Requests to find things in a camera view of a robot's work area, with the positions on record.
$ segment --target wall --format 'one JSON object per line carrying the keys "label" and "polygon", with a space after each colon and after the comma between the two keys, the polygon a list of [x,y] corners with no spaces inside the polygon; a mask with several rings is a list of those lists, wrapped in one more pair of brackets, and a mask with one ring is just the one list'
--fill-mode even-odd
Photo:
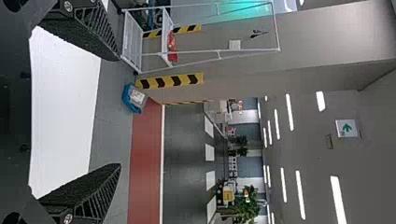
{"label": "wall", "polygon": [[[323,7],[276,18],[281,52],[148,73],[143,77],[204,72],[205,84],[147,92],[157,101],[165,102],[263,96],[283,90],[356,90],[394,66],[379,64],[396,58],[396,20],[389,1]],[[248,30],[243,31],[244,25],[238,22],[227,29],[211,30],[204,26],[203,32],[189,35],[185,40],[188,44],[178,37],[178,47],[208,46],[218,41],[226,46],[228,30],[241,30],[246,35],[254,26],[250,23]],[[258,27],[267,29],[262,21]]]}
{"label": "wall", "polygon": [[[284,223],[336,223],[330,175],[340,177],[347,223],[392,222],[392,199],[396,108],[396,72],[379,79],[367,89],[325,92],[327,108],[318,111],[316,96],[292,94],[295,130],[290,131],[284,94],[269,95],[262,104],[273,122],[274,145],[265,149],[271,166],[272,209]],[[274,109],[279,113],[281,139],[275,138]],[[336,119],[356,119],[361,138],[338,139]],[[325,135],[331,134],[333,150],[326,148]],[[280,166],[285,167],[288,202],[283,203]],[[302,174],[306,221],[300,219],[294,171]]]}
{"label": "wall", "polygon": [[88,172],[101,59],[40,27],[33,30],[30,51],[29,185],[39,198]]}

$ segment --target light fixture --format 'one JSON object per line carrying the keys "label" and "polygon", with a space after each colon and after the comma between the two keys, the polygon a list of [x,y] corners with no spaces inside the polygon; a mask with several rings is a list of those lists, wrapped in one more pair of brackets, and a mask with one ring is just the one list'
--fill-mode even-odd
{"label": "light fixture", "polygon": [[267,169],[265,168],[265,165],[262,167],[262,170],[264,173],[264,183],[266,184],[268,180],[267,180]]}
{"label": "light fixture", "polygon": [[271,188],[271,172],[269,165],[267,165],[267,178],[268,178],[268,188]]}
{"label": "light fixture", "polygon": [[300,214],[301,214],[301,218],[303,220],[305,220],[305,204],[304,204],[303,186],[301,184],[300,171],[298,171],[298,170],[296,170],[296,182],[297,182],[298,200],[300,203]]}
{"label": "light fixture", "polygon": [[280,167],[280,179],[282,181],[283,202],[288,202],[288,193],[286,192],[285,170]]}
{"label": "light fixture", "polygon": [[264,146],[265,148],[268,148],[268,143],[267,143],[267,130],[265,128],[262,128],[262,134],[264,135]]}
{"label": "light fixture", "polygon": [[323,91],[317,91],[317,101],[318,101],[318,109],[322,112],[326,109],[326,103],[324,101],[324,94]]}
{"label": "light fixture", "polygon": [[294,130],[294,120],[293,120],[293,113],[291,112],[291,102],[290,102],[289,94],[286,94],[286,106],[288,107],[290,130],[293,131]]}
{"label": "light fixture", "polygon": [[344,209],[343,195],[341,193],[340,180],[338,176],[330,176],[332,182],[332,196],[334,198],[335,213],[337,215],[338,224],[347,224],[346,211]]}
{"label": "light fixture", "polygon": [[267,218],[268,218],[268,224],[271,224],[271,216],[270,216],[270,205],[267,204]]}
{"label": "light fixture", "polygon": [[262,118],[262,110],[260,109],[260,102],[257,102],[257,112],[259,113],[259,119]]}
{"label": "light fixture", "polygon": [[276,129],[276,138],[277,140],[280,139],[280,132],[279,132],[279,118],[277,117],[277,110],[274,110],[274,117],[275,117],[275,129]]}
{"label": "light fixture", "polygon": [[272,145],[271,120],[268,120],[267,125],[268,125],[268,140],[270,142],[270,145]]}

